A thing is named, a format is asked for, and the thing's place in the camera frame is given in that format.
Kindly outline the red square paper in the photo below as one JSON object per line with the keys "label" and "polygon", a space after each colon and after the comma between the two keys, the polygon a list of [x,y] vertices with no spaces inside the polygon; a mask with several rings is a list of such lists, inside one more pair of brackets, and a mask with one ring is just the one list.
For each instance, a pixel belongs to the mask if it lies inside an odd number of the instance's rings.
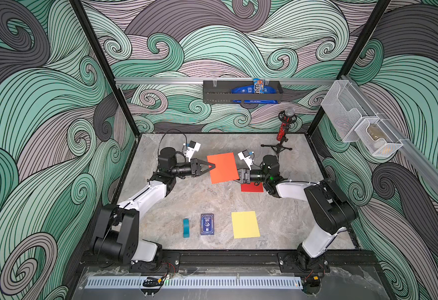
{"label": "red square paper", "polygon": [[264,191],[264,187],[263,187],[263,184],[260,182],[256,182],[256,183],[248,183],[248,184],[241,184],[241,192],[258,192],[258,193],[261,193],[261,192],[263,192]]}
{"label": "red square paper", "polygon": [[235,157],[233,153],[207,156],[207,161],[216,164],[210,171],[211,183],[218,184],[239,179]]}

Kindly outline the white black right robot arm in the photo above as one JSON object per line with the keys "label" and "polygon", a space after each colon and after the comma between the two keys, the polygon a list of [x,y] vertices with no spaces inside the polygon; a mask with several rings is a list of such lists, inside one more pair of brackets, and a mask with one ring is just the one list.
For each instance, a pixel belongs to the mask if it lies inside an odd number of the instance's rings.
{"label": "white black right robot arm", "polygon": [[262,185],[274,198],[291,198],[308,205],[314,223],[309,235],[298,246],[304,259],[313,260],[324,255],[335,238],[357,218],[357,209],[334,180],[290,180],[280,174],[276,156],[264,156],[256,169],[252,168],[254,161],[250,152],[239,152],[238,157],[247,165],[238,170],[240,184]]}

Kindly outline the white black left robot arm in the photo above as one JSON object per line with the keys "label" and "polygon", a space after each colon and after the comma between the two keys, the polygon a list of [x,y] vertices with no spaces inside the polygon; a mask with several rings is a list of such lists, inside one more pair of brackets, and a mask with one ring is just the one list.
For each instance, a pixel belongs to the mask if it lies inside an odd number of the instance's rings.
{"label": "white black left robot arm", "polygon": [[172,147],[163,148],[144,188],[126,201],[101,208],[90,243],[95,256],[124,265],[159,262],[161,246],[139,238],[141,217],[170,194],[177,178],[199,177],[216,168],[215,163],[186,154],[185,162],[179,163],[179,154]]}

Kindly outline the yellow square paper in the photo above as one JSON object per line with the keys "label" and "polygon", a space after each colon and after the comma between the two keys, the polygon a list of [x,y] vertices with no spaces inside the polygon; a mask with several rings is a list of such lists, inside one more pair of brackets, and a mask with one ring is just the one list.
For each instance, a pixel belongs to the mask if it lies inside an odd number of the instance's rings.
{"label": "yellow square paper", "polygon": [[231,219],[235,239],[260,237],[255,211],[232,212]]}

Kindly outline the black microphone tripod stand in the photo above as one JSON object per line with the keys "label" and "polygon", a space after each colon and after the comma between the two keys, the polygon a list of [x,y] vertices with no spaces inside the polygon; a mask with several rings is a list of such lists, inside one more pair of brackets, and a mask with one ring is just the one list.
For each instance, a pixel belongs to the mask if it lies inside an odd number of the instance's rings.
{"label": "black microphone tripod stand", "polygon": [[283,144],[285,143],[285,142],[287,142],[288,141],[288,138],[286,137],[286,136],[283,136],[281,139],[279,139],[278,140],[278,143],[277,144],[270,144],[270,145],[260,145],[261,147],[270,147],[272,150],[273,150],[273,152],[275,153],[275,155],[276,155],[276,157],[280,157],[280,154],[284,151],[284,150],[289,150],[289,151],[292,151],[293,149],[292,149],[292,147],[290,148],[290,147],[286,147],[286,146],[284,146]]}

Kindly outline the teal small block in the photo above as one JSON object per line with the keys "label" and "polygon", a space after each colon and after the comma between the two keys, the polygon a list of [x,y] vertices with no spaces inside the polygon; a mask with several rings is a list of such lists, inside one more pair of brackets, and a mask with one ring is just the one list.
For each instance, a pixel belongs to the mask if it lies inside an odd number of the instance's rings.
{"label": "teal small block", "polygon": [[183,237],[190,237],[190,220],[187,218],[183,220]]}

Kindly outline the blue card box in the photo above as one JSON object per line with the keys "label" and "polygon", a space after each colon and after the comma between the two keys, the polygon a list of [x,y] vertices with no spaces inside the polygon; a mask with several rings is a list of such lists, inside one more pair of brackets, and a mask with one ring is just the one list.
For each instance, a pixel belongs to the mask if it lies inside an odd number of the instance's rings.
{"label": "blue card box", "polygon": [[215,225],[214,225],[214,214],[201,214],[201,235],[214,235]]}

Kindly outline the red black microphone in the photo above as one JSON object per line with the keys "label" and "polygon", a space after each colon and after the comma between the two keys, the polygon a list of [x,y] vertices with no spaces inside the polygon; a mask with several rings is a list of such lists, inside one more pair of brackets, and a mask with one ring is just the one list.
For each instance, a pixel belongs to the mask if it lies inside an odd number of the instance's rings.
{"label": "red black microphone", "polygon": [[281,111],[278,115],[278,118],[281,121],[281,126],[276,139],[279,142],[284,142],[286,140],[285,136],[289,131],[291,125],[295,124],[295,122],[297,121],[295,109],[289,107]]}

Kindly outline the blue snack packet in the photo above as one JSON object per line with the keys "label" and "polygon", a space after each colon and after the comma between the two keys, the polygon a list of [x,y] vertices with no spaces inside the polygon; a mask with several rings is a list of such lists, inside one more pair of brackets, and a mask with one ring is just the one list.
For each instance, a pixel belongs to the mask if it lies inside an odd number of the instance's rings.
{"label": "blue snack packet", "polygon": [[277,90],[265,84],[265,80],[254,79],[251,85],[233,88],[231,93],[234,95],[253,95],[248,99],[234,99],[233,103],[243,104],[277,104],[281,96]]}

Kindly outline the small clear plastic bin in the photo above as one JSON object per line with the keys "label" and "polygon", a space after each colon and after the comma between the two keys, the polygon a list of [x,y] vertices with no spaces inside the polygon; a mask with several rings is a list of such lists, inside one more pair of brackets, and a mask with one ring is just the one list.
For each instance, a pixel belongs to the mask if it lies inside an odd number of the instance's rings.
{"label": "small clear plastic bin", "polygon": [[364,117],[355,133],[374,157],[391,157],[403,147],[403,142],[378,117]]}

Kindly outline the black wall shelf basket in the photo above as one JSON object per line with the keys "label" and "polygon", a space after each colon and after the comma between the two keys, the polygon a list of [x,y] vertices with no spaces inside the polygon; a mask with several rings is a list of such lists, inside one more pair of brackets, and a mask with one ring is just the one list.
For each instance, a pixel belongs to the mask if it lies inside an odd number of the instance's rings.
{"label": "black wall shelf basket", "polygon": [[[253,81],[219,81],[216,85],[212,81],[204,81],[203,82],[203,102],[207,104],[236,104],[233,103],[232,100],[240,100],[240,99],[248,99],[249,97],[253,96],[250,95],[236,95],[232,94],[231,90],[233,88],[238,88],[241,86],[247,86],[252,84]],[[271,86],[277,90],[277,92],[280,94],[281,99],[279,103],[281,102],[284,91],[282,88],[282,85],[279,81],[265,81],[265,84],[268,86]]]}

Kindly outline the clear plastic wall bin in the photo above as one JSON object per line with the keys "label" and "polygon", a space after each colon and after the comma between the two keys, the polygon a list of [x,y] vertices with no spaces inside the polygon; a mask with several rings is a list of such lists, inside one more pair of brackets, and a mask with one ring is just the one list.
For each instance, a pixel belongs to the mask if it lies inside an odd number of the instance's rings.
{"label": "clear plastic wall bin", "polygon": [[361,106],[362,100],[351,81],[336,80],[321,103],[342,142],[351,143],[360,139],[355,129],[367,116]]}

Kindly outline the aluminium rail back wall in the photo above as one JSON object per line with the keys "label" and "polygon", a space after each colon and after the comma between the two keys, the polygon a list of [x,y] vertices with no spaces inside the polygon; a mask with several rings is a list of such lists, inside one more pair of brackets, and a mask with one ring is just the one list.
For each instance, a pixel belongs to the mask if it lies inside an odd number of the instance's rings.
{"label": "aluminium rail back wall", "polygon": [[[212,81],[214,84],[217,84],[219,81],[252,81],[253,78],[236,78],[236,77],[216,77],[216,78],[194,78],[194,77],[116,77],[115,83],[117,85],[146,85],[146,84],[168,84],[168,85],[200,85],[203,84],[204,81]],[[265,78],[265,81],[279,81],[282,85],[293,85],[293,86],[323,86],[323,85],[332,85],[335,80],[333,79],[321,79],[321,78],[290,78],[290,77],[279,77],[279,78]]]}

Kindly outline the aluminium rail wall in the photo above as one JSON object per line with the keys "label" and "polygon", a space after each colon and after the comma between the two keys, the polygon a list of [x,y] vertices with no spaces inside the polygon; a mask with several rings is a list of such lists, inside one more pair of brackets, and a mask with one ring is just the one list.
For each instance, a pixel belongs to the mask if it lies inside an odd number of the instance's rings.
{"label": "aluminium rail wall", "polygon": [[[200,85],[203,84],[204,81],[212,81],[214,84],[217,84],[219,81],[252,81],[253,78],[236,78],[236,77],[216,77],[216,78],[194,78],[194,77],[116,77],[115,83],[117,85],[146,85],[146,84],[168,84],[168,85]],[[279,77],[279,78],[265,78],[265,81],[279,81],[282,85],[293,85],[293,86],[323,86],[323,85],[332,85],[335,80],[333,79],[321,79],[321,78],[290,78],[290,77]]]}
{"label": "aluminium rail wall", "polygon": [[375,116],[379,117],[389,131],[391,131],[402,143],[400,152],[407,158],[411,165],[419,171],[419,174],[425,179],[428,185],[438,195],[438,169],[427,160],[425,155],[409,140],[405,138],[405,135],[395,126],[395,123],[391,121],[391,118],[378,108],[369,97],[365,95],[363,90],[351,79],[348,75],[342,75],[342,80],[347,80],[352,84],[352,87],[362,98],[362,102],[365,103],[369,110],[374,112]]}

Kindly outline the black front base frame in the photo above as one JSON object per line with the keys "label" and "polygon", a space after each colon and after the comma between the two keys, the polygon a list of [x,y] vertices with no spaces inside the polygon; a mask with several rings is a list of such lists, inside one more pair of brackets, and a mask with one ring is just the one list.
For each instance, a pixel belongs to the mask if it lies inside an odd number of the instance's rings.
{"label": "black front base frame", "polygon": [[327,273],[331,267],[338,266],[374,266],[378,260],[372,251],[364,250],[328,250],[316,259],[306,259],[298,250],[164,250],[162,258],[156,263],[129,263],[120,266],[109,262],[98,263],[93,256],[81,259],[76,274],[84,270],[111,269],[140,272],[145,274],[165,274],[169,272],[192,272],[199,268],[226,267],[274,267],[281,272],[295,275],[309,273]]}

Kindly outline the black corner frame post right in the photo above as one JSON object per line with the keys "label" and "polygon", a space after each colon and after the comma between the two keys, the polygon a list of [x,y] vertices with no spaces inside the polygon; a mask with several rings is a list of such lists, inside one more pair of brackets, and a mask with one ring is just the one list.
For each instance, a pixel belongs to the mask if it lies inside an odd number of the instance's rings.
{"label": "black corner frame post right", "polygon": [[[338,76],[336,79],[341,79],[342,76],[346,76],[350,73],[352,67],[354,66],[356,60],[359,58],[361,52],[364,50],[367,42],[369,41],[370,37],[372,36],[374,30],[376,29],[376,26],[380,22],[380,19],[385,14],[386,9],[390,5],[390,0],[379,0],[374,9],[372,10],[372,13],[370,14],[370,17],[366,21],[365,25],[363,26],[363,29],[360,31],[360,35],[358,36],[358,40],[355,42],[351,52],[349,53],[344,65],[340,69],[340,72],[338,73]],[[320,121],[322,120],[323,116],[325,115],[324,109],[320,107],[318,110],[314,120],[310,124],[307,132],[306,137],[308,139],[312,138],[313,134],[315,133]]]}

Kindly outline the black corner frame post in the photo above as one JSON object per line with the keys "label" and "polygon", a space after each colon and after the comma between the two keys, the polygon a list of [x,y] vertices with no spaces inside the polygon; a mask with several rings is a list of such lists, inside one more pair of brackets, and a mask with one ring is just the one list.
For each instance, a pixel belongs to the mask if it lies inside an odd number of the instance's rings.
{"label": "black corner frame post", "polygon": [[97,38],[93,26],[87,16],[85,8],[80,0],[70,0],[70,4],[72,9],[75,12],[76,17],[82,27],[83,32],[92,48],[94,55],[96,56],[98,63],[105,75],[106,81],[111,87],[112,93],[114,94],[118,105],[120,106],[122,112],[125,115],[126,121],[128,122],[133,135],[136,139],[141,137],[141,134],[135,124],[134,118],[129,110],[128,103],[126,102],[125,96],[120,88],[117,87],[115,82],[115,76],[113,75],[113,71],[106,60],[105,53],[103,52],[99,39]]}
{"label": "black corner frame post", "polygon": [[[354,66],[356,60],[359,58],[361,52],[364,50],[367,42],[369,41],[370,37],[372,36],[374,30],[376,29],[376,26],[380,22],[380,19],[385,14],[386,9],[390,5],[390,0],[379,0],[374,9],[372,10],[372,13],[370,14],[370,17],[366,21],[365,25],[363,26],[363,29],[360,31],[360,35],[358,36],[358,40],[355,42],[351,52],[349,53],[344,65],[340,69],[340,72],[338,73],[338,76],[336,79],[341,79],[342,76],[346,76],[350,73],[352,67]],[[320,121],[322,120],[323,116],[325,115],[324,109],[320,107],[318,110],[314,120],[310,124],[307,132],[306,137],[308,139],[312,138],[313,134],[315,133]]]}

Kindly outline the aluminium rail right wall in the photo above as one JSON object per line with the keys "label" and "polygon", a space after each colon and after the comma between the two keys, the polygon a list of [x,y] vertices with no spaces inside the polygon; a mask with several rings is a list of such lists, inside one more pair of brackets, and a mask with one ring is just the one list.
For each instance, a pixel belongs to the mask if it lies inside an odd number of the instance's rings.
{"label": "aluminium rail right wall", "polygon": [[391,118],[378,108],[369,97],[365,95],[363,90],[351,79],[348,75],[342,75],[342,80],[347,80],[352,84],[352,87],[362,98],[362,102],[365,103],[369,110],[374,112],[375,116],[379,117],[389,131],[391,131],[402,143],[400,152],[407,158],[411,165],[419,171],[419,174],[425,179],[428,185],[438,195],[438,169],[427,160],[425,155],[409,140],[405,138],[405,135],[395,126],[395,123],[391,121]]}

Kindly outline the black corner frame post left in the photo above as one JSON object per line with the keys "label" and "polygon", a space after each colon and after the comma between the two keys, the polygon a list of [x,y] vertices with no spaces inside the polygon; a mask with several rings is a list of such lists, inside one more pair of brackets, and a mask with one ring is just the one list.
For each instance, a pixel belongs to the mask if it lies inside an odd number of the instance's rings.
{"label": "black corner frame post left", "polygon": [[92,48],[94,55],[96,56],[98,63],[105,75],[106,81],[111,87],[112,93],[114,94],[118,105],[120,106],[122,112],[125,115],[126,121],[128,122],[133,135],[136,139],[141,137],[141,134],[135,124],[134,118],[129,110],[128,103],[126,102],[125,96],[120,88],[117,87],[115,82],[115,76],[113,75],[113,71],[106,60],[105,53],[103,52],[99,39],[97,38],[93,26],[87,16],[85,8],[80,0],[70,0],[70,4],[72,9],[75,12],[76,17],[82,27],[83,32]]}

